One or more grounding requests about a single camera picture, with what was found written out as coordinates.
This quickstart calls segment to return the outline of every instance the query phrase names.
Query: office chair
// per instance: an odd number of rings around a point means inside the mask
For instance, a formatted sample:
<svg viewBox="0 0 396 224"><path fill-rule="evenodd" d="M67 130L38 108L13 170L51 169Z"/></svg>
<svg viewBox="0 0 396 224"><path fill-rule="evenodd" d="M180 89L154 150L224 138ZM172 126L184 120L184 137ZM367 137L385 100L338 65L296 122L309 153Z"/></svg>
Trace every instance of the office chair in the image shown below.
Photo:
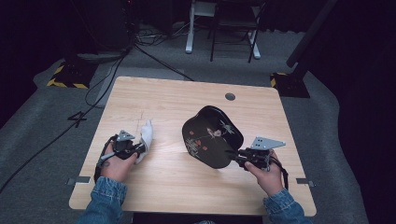
<svg viewBox="0 0 396 224"><path fill-rule="evenodd" d="M228 45L249 45L250 55L248 62L251 61L254 46L259 31L259 19L263 13L265 4L260 4L258 0L218 0L215 8L215 15L212 26L210 28L207 38L210 38L213 32L212 50L210 53L210 62L213 62L213 53L216 44ZM257 15L255 15L252 7L260 7ZM239 42L220 42L216 40L217 30L229 30L233 32L246 32L244 37ZM248 33L252 32L254 35L253 42L248 44L242 43L248 38Z"/></svg>

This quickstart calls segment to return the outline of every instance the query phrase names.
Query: denim sleeve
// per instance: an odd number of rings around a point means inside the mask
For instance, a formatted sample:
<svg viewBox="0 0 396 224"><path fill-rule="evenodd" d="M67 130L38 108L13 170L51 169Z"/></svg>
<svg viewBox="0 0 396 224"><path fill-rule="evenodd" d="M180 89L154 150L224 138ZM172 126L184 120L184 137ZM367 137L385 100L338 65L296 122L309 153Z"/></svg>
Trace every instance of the denim sleeve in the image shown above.
<svg viewBox="0 0 396 224"><path fill-rule="evenodd" d="M100 176L91 192L92 200L77 223L120 223L126 191L126 185Z"/></svg>
<svg viewBox="0 0 396 224"><path fill-rule="evenodd" d="M273 223L312 223L304 216L304 210L295 202L287 189L263 200L268 217Z"/></svg>

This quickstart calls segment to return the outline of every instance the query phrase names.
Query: right hand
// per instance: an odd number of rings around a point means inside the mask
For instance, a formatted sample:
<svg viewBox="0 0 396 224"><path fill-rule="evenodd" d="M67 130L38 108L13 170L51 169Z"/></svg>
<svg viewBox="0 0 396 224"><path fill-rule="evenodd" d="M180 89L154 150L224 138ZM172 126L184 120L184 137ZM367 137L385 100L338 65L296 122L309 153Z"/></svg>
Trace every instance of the right hand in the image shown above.
<svg viewBox="0 0 396 224"><path fill-rule="evenodd" d="M272 156L277 159L275 152L272 152ZM281 172L279 167L272 163L270 165L270 171L261 170L253 165L251 162L246 161L245 166L247 169L257 178L257 183L267 193L268 196L279 193L283 189Z"/></svg>

